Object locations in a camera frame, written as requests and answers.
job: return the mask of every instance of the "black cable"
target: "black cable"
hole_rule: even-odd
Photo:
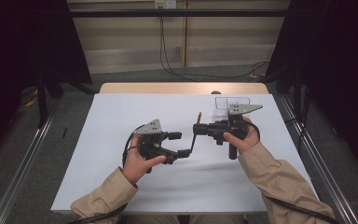
[[[162,19],[162,17],[159,18],[159,32],[160,32],[160,42],[159,42],[159,60],[161,61],[161,65],[162,68],[169,74],[174,75],[176,77],[179,78],[183,78],[189,81],[193,81],[193,82],[198,82],[197,80],[188,78],[188,77],[181,77],[178,74],[176,74],[170,65],[170,62],[168,60],[168,55],[167,55],[167,50],[165,48],[165,34],[164,34],[164,20]],[[164,66],[164,62],[162,61],[162,50],[164,49],[164,54],[165,54],[165,61],[168,65],[168,67],[170,68],[170,70],[168,70],[165,66]]]
[[[102,214],[96,217],[86,217],[86,218],[81,218],[72,222],[69,222],[67,224],[85,224],[85,223],[91,223],[91,222],[96,222],[96,221],[101,221],[101,220],[105,220],[111,217],[115,217],[118,214],[120,214],[122,211],[124,211],[124,209],[127,207],[127,204],[123,204],[121,205],[118,209],[107,213],[107,214]]]
[[[126,142],[126,146],[124,147],[124,152],[123,152],[123,167],[124,167],[124,164],[126,163],[126,159],[127,159],[127,152],[128,150],[130,150],[131,148],[134,148],[134,147],[130,147],[128,148],[129,146],[129,143],[131,141],[133,137],[133,133],[130,134],[129,138],[127,139],[127,142]],[[102,214],[102,215],[99,215],[97,217],[86,217],[86,218],[81,218],[79,220],[76,220],[76,221],[73,221],[73,222],[69,222],[67,224],[80,224],[80,223],[91,223],[91,222],[96,222],[96,221],[101,221],[101,220],[104,220],[104,219],[108,219],[108,218],[111,218],[111,217],[115,217],[117,216],[118,214],[120,214],[122,211],[124,211],[124,209],[126,208],[127,204],[124,204],[122,205],[121,207],[119,207],[118,209],[116,209],[115,211],[112,211],[108,214]]]
[[[261,78],[261,80],[259,80],[259,82],[261,83],[270,83],[270,82],[273,82],[273,81],[276,81],[278,79],[278,77],[286,72],[286,70],[289,68],[289,66],[287,65],[283,65],[281,66],[280,68],[278,68],[276,71],[274,71],[273,73],[270,73],[268,74],[267,76]]]
[[[332,224],[339,224],[338,221],[336,221],[335,219],[325,215],[325,214],[322,214],[322,213],[318,213],[318,212],[315,212],[315,211],[312,211],[312,210],[309,210],[307,208],[303,208],[303,207],[299,207],[297,205],[294,205],[292,203],[287,203],[287,202],[284,202],[282,200],[279,200],[279,199],[275,199],[275,198],[270,198],[270,197],[267,197],[265,195],[266,198],[272,200],[274,203],[280,205],[280,206],[283,206],[285,208],[288,208],[290,210],[293,210],[293,211],[296,211],[298,213],[302,213],[302,214],[306,214],[306,215],[309,215],[311,217],[316,217],[320,220],[323,220],[325,222],[328,222],[328,223],[332,223]]]
[[[258,140],[261,140],[260,130],[258,130],[257,126],[255,126],[252,122],[248,122],[248,121],[245,121],[245,120],[243,122],[245,122],[245,124],[247,124],[247,125],[250,125],[250,126],[254,127],[255,131],[257,132],[257,135],[258,135]]]
[[[238,78],[238,77],[246,77],[246,76],[249,76],[251,74],[253,74],[257,69],[259,69],[261,66],[263,66],[265,63],[269,63],[269,62],[258,62],[258,63],[254,63],[253,64],[253,69],[252,71],[248,72],[248,73],[245,73],[245,74],[241,74],[241,75],[237,75],[237,76],[233,76],[233,77],[222,77],[222,76],[215,76],[215,75],[207,75],[207,74],[195,74],[195,73],[175,73],[173,71],[173,69],[171,68],[171,65],[170,65],[170,62],[168,60],[168,56],[167,56],[167,50],[166,50],[166,47],[165,47],[165,34],[164,34],[164,20],[160,17],[159,18],[159,22],[160,22],[160,49],[159,49],[159,59],[160,59],[160,62],[161,62],[161,65],[162,65],[162,68],[169,74],[171,75],[174,75],[176,77],[180,77],[180,78],[184,78],[186,80],[189,80],[189,81],[193,81],[193,82],[198,82],[197,80],[194,80],[194,79],[191,79],[191,78],[188,78],[188,77],[184,77],[184,76],[193,76],[193,77],[216,77],[216,78]],[[165,60],[166,60],[166,63],[168,65],[168,68],[167,69],[165,66],[164,66],[164,63],[163,63],[163,60],[162,60],[162,50],[164,49],[164,54],[165,54]]]

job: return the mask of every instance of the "white table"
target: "white table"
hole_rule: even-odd
[[[97,188],[121,165],[121,155],[131,132],[153,119],[160,120],[164,132],[183,133],[180,140],[165,140],[164,147],[171,150],[190,148],[192,125],[199,112],[202,112],[202,123],[212,122],[216,96],[224,95],[96,95],[51,210],[67,213],[72,201]],[[272,95],[225,96],[249,97],[251,104],[264,106],[249,115],[260,129],[261,141],[276,159],[289,161],[310,182]],[[266,211],[259,190],[248,180],[238,161],[228,158],[228,144],[217,146],[207,136],[197,138],[189,158],[179,159],[173,165],[154,167],[138,186],[140,190],[127,206],[127,214]]]

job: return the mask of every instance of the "power cord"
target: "power cord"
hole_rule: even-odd
[[[164,20],[162,19],[162,17],[159,18],[159,24],[160,24],[160,48],[159,48],[159,58],[160,58],[160,62],[161,62],[161,66],[164,69],[164,71],[166,71],[167,73],[174,75],[176,77],[180,77],[189,81],[193,81],[193,82],[198,82],[197,80],[194,80],[192,78],[189,77],[185,77],[185,76],[192,76],[192,77],[215,77],[215,78],[238,78],[238,77],[246,77],[246,76],[251,76],[255,74],[255,71],[257,71],[260,67],[262,67],[265,63],[269,63],[269,62],[258,62],[258,63],[254,63],[253,64],[253,69],[252,71],[245,73],[245,74],[240,74],[237,76],[232,76],[232,77],[226,77],[226,76],[215,76],[215,75],[207,75],[207,74],[195,74],[195,73],[181,73],[178,74],[176,72],[173,71],[173,69],[171,68],[170,62],[168,60],[168,55],[167,55],[167,50],[166,50],[166,46],[165,46],[165,34],[164,34]],[[162,59],[162,54],[164,52],[164,56],[165,56],[165,61],[166,64],[168,66],[165,67],[163,59]]]
[[[142,126],[145,126],[145,125],[143,124],[143,125],[139,126],[138,128],[136,128],[135,130],[140,129]],[[129,148],[129,144],[130,144],[132,137],[133,137],[133,132],[130,134],[129,138],[127,139],[126,146],[124,146],[123,159],[122,159],[123,168],[124,168],[124,165],[126,164],[127,153],[132,148],[132,147]]]
[[[118,209],[116,209],[116,210],[114,210],[114,211],[112,211],[110,213],[102,214],[102,215],[99,215],[99,216],[96,216],[96,217],[81,218],[81,219],[75,220],[73,222],[69,222],[67,224],[85,224],[85,223],[92,223],[92,222],[105,220],[105,219],[117,216],[122,211],[124,211],[124,209],[126,207],[127,207],[127,204],[125,203],[125,204],[121,205]]]
[[[312,211],[312,210],[309,210],[307,208],[303,208],[303,207],[299,207],[297,205],[294,205],[292,203],[287,203],[287,202],[284,202],[284,201],[281,201],[279,199],[275,199],[275,198],[270,198],[270,197],[267,197],[266,195],[264,195],[266,198],[270,199],[271,201],[273,201],[274,203],[282,206],[282,207],[285,207],[285,208],[288,208],[290,210],[293,210],[293,211],[296,211],[298,213],[302,213],[302,214],[306,214],[306,215],[309,215],[310,217],[316,217],[320,220],[323,220],[327,223],[332,223],[332,224],[339,224],[338,221],[336,221],[335,219],[325,215],[325,214],[322,214],[322,213],[318,213],[318,212],[315,212],[315,211]]]

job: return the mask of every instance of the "person's right hand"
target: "person's right hand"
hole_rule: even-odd
[[[247,122],[251,122],[251,120],[246,117],[243,117],[243,120],[245,120]],[[248,135],[243,140],[237,138],[236,136],[232,135],[231,133],[223,133],[223,136],[230,144],[232,144],[233,146],[235,146],[238,149],[240,154],[251,149],[257,143],[260,142],[260,139],[258,138],[257,131],[251,125],[248,125]]]
[[[131,146],[128,150],[126,163],[122,170],[122,174],[133,184],[133,186],[135,186],[136,182],[146,174],[149,168],[164,162],[166,159],[165,156],[157,156],[153,159],[145,160],[138,151],[141,138],[141,135],[135,135],[131,139]]]

